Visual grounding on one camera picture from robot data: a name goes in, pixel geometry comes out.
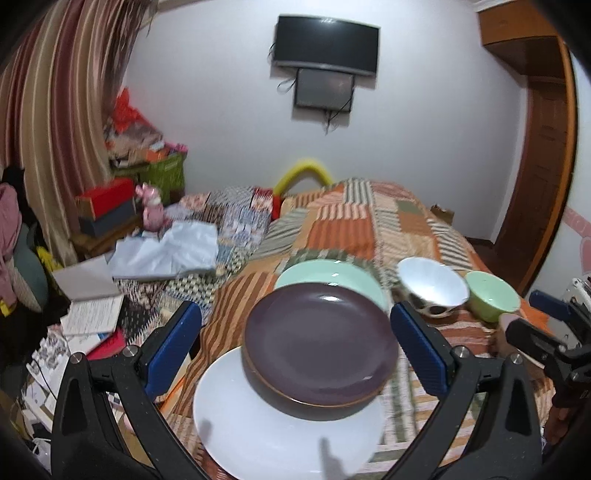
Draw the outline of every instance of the yellow foam tube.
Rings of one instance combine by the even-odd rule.
[[[328,170],[313,158],[302,158],[282,176],[281,180],[275,185],[273,195],[282,195],[292,182],[305,171],[311,171],[320,179],[323,186],[331,185],[333,182]]]

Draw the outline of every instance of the television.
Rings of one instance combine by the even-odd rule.
[[[295,106],[351,111],[355,77],[350,73],[300,69],[295,79]]]
[[[273,64],[375,76],[378,44],[379,27],[334,18],[280,15]]]

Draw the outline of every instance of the pink rabbit toy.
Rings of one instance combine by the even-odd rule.
[[[160,200],[160,191],[144,183],[135,187],[135,194],[142,199],[144,205],[144,229],[148,232],[157,232],[164,224],[164,206]]]

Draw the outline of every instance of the brown door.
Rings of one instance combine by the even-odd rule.
[[[499,274],[518,291],[523,290],[522,280],[540,248],[557,201],[567,138],[565,85],[530,82],[529,87],[523,157],[511,204],[495,244],[498,259],[504,266]]]

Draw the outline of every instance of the wooden door frame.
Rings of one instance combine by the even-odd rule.
[[[548,252],[550,251],[550,247],[552,246],[552,240],[556,235],[556,231],[558,230],[558,226],[560,225],[560,219],[562,218],[562,214],[564,212],[564,207],[566,207],[566,200],[569,193],[570,188],[570,181],[573,176],[573,168],[574,168],[574,155],[576,152],[576,144],[577,144],[577,95],[576,95],[576,85],[574,82],[574,73],[573,73],[573,65],[570,59],[570,53],[562,39],[557,38],[558,47],[560,48],[560,55],[562,57],[562,63],[564,68],[564,84],[566,87],[566,110],[567,110],[567,128],[566,128],[566,146],[564,148],[564,161],[563,161],[563,169],[562,175],[560,177],[560,183],[558,184],[558,192],[556,193],[556,199],[554,201],[554,205],[552,207],[552,211],[550,213],[550,219],[548,220],[548,225],[544,230],[542,235],[542,240],[538,249],[534,254],[534,258],[531,261],[527,272],[519,282],[519,286],[517,287],[517,293],[520,295],[524,295],[527,290],[531,287],[532,283],[535,280],[535,276],[539,272],[542,264]],[[532,77],[530,79],[532,82],[540,81],[541,79]],[[517,198],[517,191],[521,186],[523,181],[523,174],[525,163],[523,159],[527,156],[530,148],[530,130],[531,130],[531,120],[532,120],[532,109],[533,109],[533,101],[532,101],[532,91],[528,88],[528,112],[527,112],[527,127],[524,139],[524,147],[523,153],[521,156],[521,164],[519,165],[519,172],[517,174],[517,180],[515,182],[515,189],[513,190],[513,195],[511,197],[511,202],[509,203],[509,208],[507,209],[507,213],[505,218],[508,218],[512,210],[515,208],[515,201]],[[503,237],[506,233],[506,224],[503,221],[503,225],[501,227],[501,231],[499,233],[499,239]]]

